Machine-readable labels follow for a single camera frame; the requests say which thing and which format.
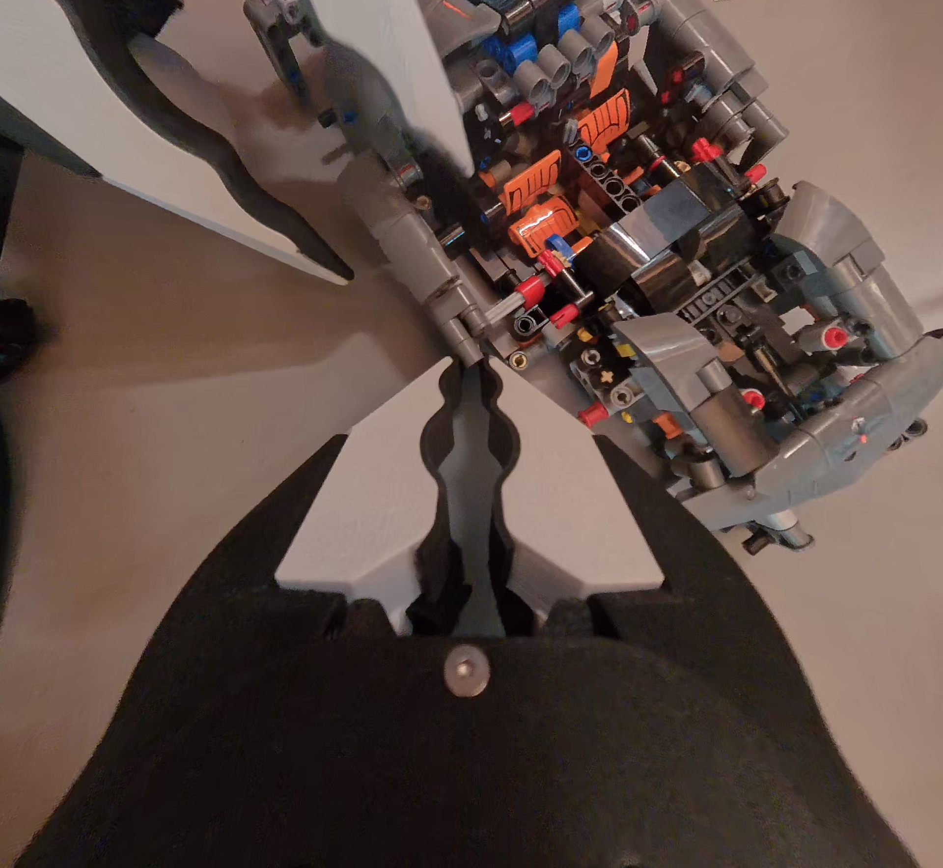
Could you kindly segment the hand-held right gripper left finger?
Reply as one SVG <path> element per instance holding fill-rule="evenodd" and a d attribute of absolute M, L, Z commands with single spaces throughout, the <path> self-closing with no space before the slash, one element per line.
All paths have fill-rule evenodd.
<path fill-rule="evenodd" d="M 462 378 L 443 359 L 349 431 L 276 569 L 280 587 L 374 600 L 399 634 L 454 631 L 471 587 L 441 468 Z"/>

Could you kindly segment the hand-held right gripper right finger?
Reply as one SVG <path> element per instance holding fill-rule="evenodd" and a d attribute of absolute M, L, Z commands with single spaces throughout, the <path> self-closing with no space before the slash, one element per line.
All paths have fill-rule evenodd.
<path fill-rule="evenodd" d="M 664 573 L 590 429 L 494 358 L 482 365 L 482 399 L 500 467 L 489 578 L 503 631 L 532 634 L 561 601 L 661 588 Z"/>

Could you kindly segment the grey black lego car model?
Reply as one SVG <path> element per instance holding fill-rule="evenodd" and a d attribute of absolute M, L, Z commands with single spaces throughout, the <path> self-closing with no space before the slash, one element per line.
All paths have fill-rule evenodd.
<path fill-rule="evenodd" d="M 466 365 L 560 355 L 580 421 L 641 428 L 707 527 L 808 548 L 798 505 L 926 432 L 941 331 L 847 206 L 768 177 L 786 130 L 754 62 L 699 0 L 416 1 L 468 176 L 313 0 L 243 6 L 298 98 L 291 41 L 323 49 L 319 121 L 397 279 Z"/>

